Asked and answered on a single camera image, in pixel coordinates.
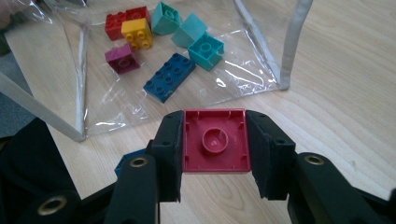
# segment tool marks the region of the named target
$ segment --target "clear plastic bag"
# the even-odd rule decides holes
[[[84,133],[85,128],[90,136],[160,119],[186,107],[207,107],[287,89],[299,32],[312,0],[166,1],[182,21],[190,13],[200,18],[208,27],[206,31],[224,43],[224,55],[210,71],[197,66],[164,104],[148,95],[143,86],[175,52],[189,58],[186,49],[173,43],[172,35],[155,35],[152,48],[136,53],[140,68],[123,75],[117,75],[104,56],[126,43],[107,37],[106,15],[142,6],[152,10],[158,2],[45,3],[53,12],[51,16],[62,22],[74,58],[77,130]]]

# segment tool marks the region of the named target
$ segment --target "transparent plastic sheet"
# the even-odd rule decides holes
[[[42,84],[41,90],[33,91],[35,98],[18,86],[13,85],[14,83],[9,83],[9,80],[6,80],[3,76],[1,76],[2,84],[8,84],[4,85],[2,91],[8,92],[8,96],[14,101],[75,141],[84,140],[85,127],[81,116],[84,108],[84,94],[81,94],[81,92],[85,84],[80,79],[85,77],[86,50],[84,43],[87,41],[79,37],[75,41],[78,44],[75,45],[75,42],[69,40],[73,39],[70,34],[74,32],[71,32],[71,30],[78,31],[78,35],[86,33],[84,30],[91,23],[89,21],[65,22],[61,13],[56,11],[57,8],[45,4],[43,1],[0,0],[0,3],[2,6],[2,23],[7,26],[4,29],[6,35],[13,36],[11,40],[18,39],[17,42],[21,43],[22,47],[17,48],[35,45],[39,50],[39,52],[26,50],[24,59],[30,59],[31,64],[45,62],[48,58],[57,59],[49,69],[43,66],[45,68],[40,70],[40,66],[35,66],[35,69],[33,69],[35,70],[35,76],[28,76],[30,81]],[[65,11],[67,15],[71,12],[69,9]],[[46,34],[47,38],[41,38],[42,35],[39,34]],[[62,55],[54,54],[56,50],[53,49],[61,51]],[[76,73],[70,72],[67,73],[67,78],[59,78],[56,76],[57,72],[54,72],[58,70],[57,68],[75,70]],[[50,90],[57,90],[58,93],[47,98],[48,100],[40,101],[39,99],[42,99],[43,95],[48,95]]]
[[[207,32],[224,43],[225,53],[210,72],[197,66],[164,104],[148,95],[143,86],[173,53],[189,58],[186,49],[179,48],[172,42],[172,35],[154,36],[152,48],[137,52],[141,67],[120,76],[112,71],[105,57],[96,56],[104,55],[106,51],[125,43],[125,40],[108,39],[104,32],[106,15],[140,6],[142,5],[113,5],[111,10],[92,14],[98,21],[93,22],[88,41],[89,81],[86,91],[90,97],[87,98],[85,120],[88,135],[161,119],[170,112],[187,107],[207,107],[258,92],[278,90],[271,64],[279,66],[274,57],[278,60],[282,58],[283,41],[279,37],[283,35],[284,39],[287,30],[287,21],[292,11],[289,5],[284,11],[288,13],[280,15],[269,8],[267,16],[275,14],[272,19],[281,21],[276,28],[269,27],[281,30],[272,36],[273,42],[278,43],[274,45],[276,50],[272,55],[275,56],[269,61],[265,54],[257,50],[256,40],[248,35],[248,25],[242,22],[233,2],[186,0],[169,4],[179,12],[182,20],[192,12],[199,17],[208,26]],[[256,6],[265,7],[260,1],[257,1]],[[257,16],[262,15],[260,11],[256,13]]]
[[[75,64],[75,127],[79,133],[85,131],[90,136],[111,132],[161,119],[186,107],[207,107],[258,92],[289,87],[289,83],[286,83],[286,88],[280,83],[285,79],[281,77],[280,67],[289,69],[283,70],[287,71],[286,82],[290,82],[290,67],[294,58],[292,49],[296,48],[298,36],[291,35],[297,40],[291,41],[295,46],[291,45],[291,53],[286,57],[284,51],[287,50],[283,47],[287,46],[284,44],[285,36],[290,31],[288,26],[293,9],[296,11],[296,1],[165,1],[179,12],[182,21],[190,13],[198,16],[208,26],[207,32],[224,43],[224,55],[210,72],[197,66],[164,104],[148,95],[143,86],[175,52],[189,58],[186,49],[172,42],[172,35],[155,35],[152,48],[136,53],[141,67],[120,76],[106,63],[104,56],[108,50],[126,43],[123,39],[109,40],[105,33],[106,15],[142,6],[147,6],[151,12],[158,2],[44,1],[52,14],[43,18],[62,23]],[[27,16],[37,21],[40,13],[27,12]]]

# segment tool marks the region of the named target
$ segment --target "blue lego brick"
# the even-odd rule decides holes
[[[122,163],[123,163],[125,160],[127,160],[128,158],[131,158],[132,156],[143,155],[143,154],[145,154],[145,151],[146,151],[146,150],[143,148],[143,149],[137,150],[137,151],[135,151],[135,152],[131,152],[131,153],[128,153],[128,154],[123,155],[122,158],[121,158],[121,160],[120,160],[120,162],[119,162],[119,164],[116,166],[116,169],[114,169],[114,172],[116,173],[116,176],[119,176],[119,174],[120,174],[120,172],[121,172]]]
[[[192,60],[175,53],[146,83],[143,89],[165,103],[194,68],[195,63]]]
[[[151,14],[151,31],[156,35],[169,35],[180,25],[178,11],[163,2]]]
[[[186,20],[181,23],[172,36],[173,42],[182,48],[187,48],[194,41],[199,39],[207,29],[207,26],[191,13]]]
[[[190,59],[209,71],[224,54],[224,43],[204,33],[189,48]]]

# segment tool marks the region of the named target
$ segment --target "black plastic part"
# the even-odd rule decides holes
[[[114,186],[115,184],[111,184],[82,200],[79,209],[81,211],[80,219],[87,224],[102,224],[105,220]]]
[[[126,160],[107,208],[105,224],[159,223],[156,174],[155,159],[150,155]]]
[[[293,176],[315,223],[387,223],[325,157],[299,154]]]
[[[180,202],[183,111],[163,117],[146,153],[157,162],[160,202]]]
[[[315,219],[296,181],[291,181],[288,212],[293,224],[314,224]]]
[[[388,223],[396,223],[396,189],[390,195],[389,201],[383,200],[367,193],[361,189],[356,189],[361,197],[370,207]]]
[[[251,171],[260,196],[286,200],[295,143],[266,115],[247,110]]]
[[[80,198],[73,190],[57,191],[30,204],[16,223],[79,223],[80,202]]]

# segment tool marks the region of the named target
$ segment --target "wooden table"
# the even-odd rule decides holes
[[[25,28],[7,36],[21,70],[35,98],[68,118],[74,111],[74,95],[56,81],[57,76],[73,74],[74,68],[57,51],[62,49],[56,44],[62,28],[59,36],[55,33],[51,38]],[[395,28],[395,1],[316,0],[301,34],[291,88],[214,107],[267,114],[296,142],[297,152],[329,158],[353,186],[387,199],[396,187]],[[46,41],[26,43],[32,35]],[[58,58],[46,51],[58,52]],[[32,57],[37,52],[40,57]],[[53,77],[40,94],[42,83],[35,76],[42,72]],[[78,193],[85,198],[113,183],[120,157],[145,147],[159,124],[156,120],[99,134],[82,143],[50,131]],[[251,174],[183,175],[181,195],[181,203],[162,204],[163,223],[290,222],[287,203],[260,199]]]

